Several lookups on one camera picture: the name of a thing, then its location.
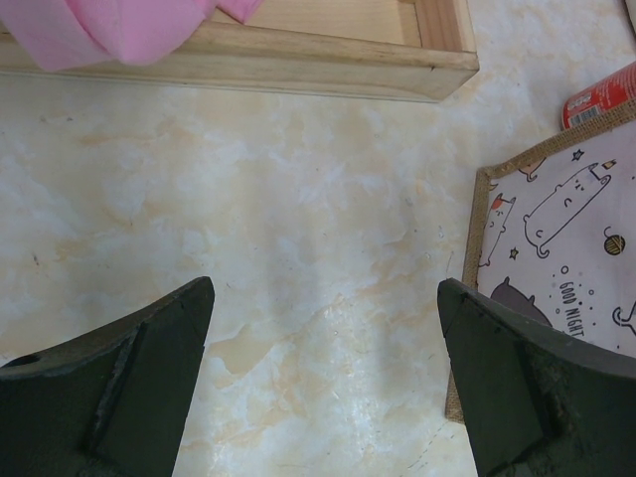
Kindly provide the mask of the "red can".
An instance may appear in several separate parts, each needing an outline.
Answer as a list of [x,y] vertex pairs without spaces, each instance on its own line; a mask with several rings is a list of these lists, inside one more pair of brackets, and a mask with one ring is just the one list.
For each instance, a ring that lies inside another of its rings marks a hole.
[[570,129],[635,98],[632,63],[567,99],[561,111],[563,129]]

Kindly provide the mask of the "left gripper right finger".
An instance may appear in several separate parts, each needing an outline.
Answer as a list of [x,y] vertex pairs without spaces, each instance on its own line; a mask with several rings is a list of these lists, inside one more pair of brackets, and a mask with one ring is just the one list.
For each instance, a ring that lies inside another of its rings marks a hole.
[[437,306],[481,476],[632,476],[635,360],[450,278]]

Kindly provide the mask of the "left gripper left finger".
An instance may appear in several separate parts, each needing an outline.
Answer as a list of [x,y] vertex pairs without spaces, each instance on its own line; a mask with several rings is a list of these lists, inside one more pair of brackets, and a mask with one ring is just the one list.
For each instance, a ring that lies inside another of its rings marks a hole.
[[1,368],[4,476],[172,475],[215,301],[196,278]]

